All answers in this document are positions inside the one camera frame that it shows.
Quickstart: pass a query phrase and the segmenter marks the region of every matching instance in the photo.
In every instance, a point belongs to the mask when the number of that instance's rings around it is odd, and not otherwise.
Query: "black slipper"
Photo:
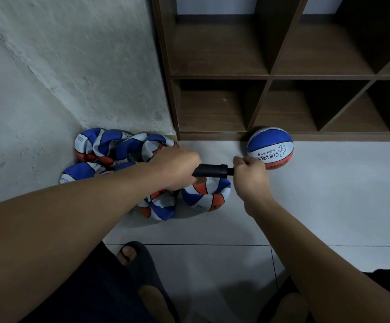
[[[125,246],[132,247],[137,252],[137,256],[133,260],[130,260],[130,258],[128,258],[126,255],[123,254],[122,249]],[[162,295],[165,298],[165,301],[168,306],[168,310],[170,311],[171,315],[174,317],[174,321],[178,323],[179,317],[177,315],[177,310],[174,304],[171,302],[171,299],[168,296],[167,292],[165,291],[162,282],[160,281],[159,275],[156,271],[155,263],[153,262],[153,259],[151,258],[150,253],[147,250],[146,246],[144,246],[140,242],[132,241],[125,244],[119,250],[119,253],[121,253],[125,258],[125,260],[128,261],[126,267],[131,273],[132,279],[134,280],[135,283],[135,287],[138,289],[139,287],[146,285],[146,286],[153,286],[155,288],[158,288],[158,290],[162,293]]]

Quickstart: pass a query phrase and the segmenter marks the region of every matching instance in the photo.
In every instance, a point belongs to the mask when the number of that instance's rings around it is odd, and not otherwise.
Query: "forearm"
[[[317,322],[390,322],[388,291],[341,258],[275,201],[249,208]]]
[[[138,201],[164,188],[148,163],[0,203],[2,321],[29,313],[82,263]]]

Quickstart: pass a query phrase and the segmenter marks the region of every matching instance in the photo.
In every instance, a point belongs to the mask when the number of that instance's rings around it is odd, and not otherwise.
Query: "concrete wall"
[[[305,14],[332,14],[343,0],[309,0]],[[180,15],[252,14],[256,0],[177,0]]]
[[[0,0],[0,39],[84,127],[173,134],[148,0]]]
[[[57,184],[78,121],[0,42],[0,201]]]

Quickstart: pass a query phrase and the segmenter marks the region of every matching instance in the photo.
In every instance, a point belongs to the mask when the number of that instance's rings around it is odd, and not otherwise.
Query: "cube shelf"
[[[251,15],[178,15],[152,0],[180,140],[247,140],[276,126],[294,140],[390,141],[390,0],[257,0]]]

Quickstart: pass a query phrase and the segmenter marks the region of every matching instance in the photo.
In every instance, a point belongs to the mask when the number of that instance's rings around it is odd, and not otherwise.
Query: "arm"
[[[390,293],[311,233],[271,195],[264,163],[234,159],[234,185],[318,323],[390,322]]]
[[[43,302],[141,199],[193,184],[200,163],[198,154],[169,147],[149,163],[1,202],[0,322]]]

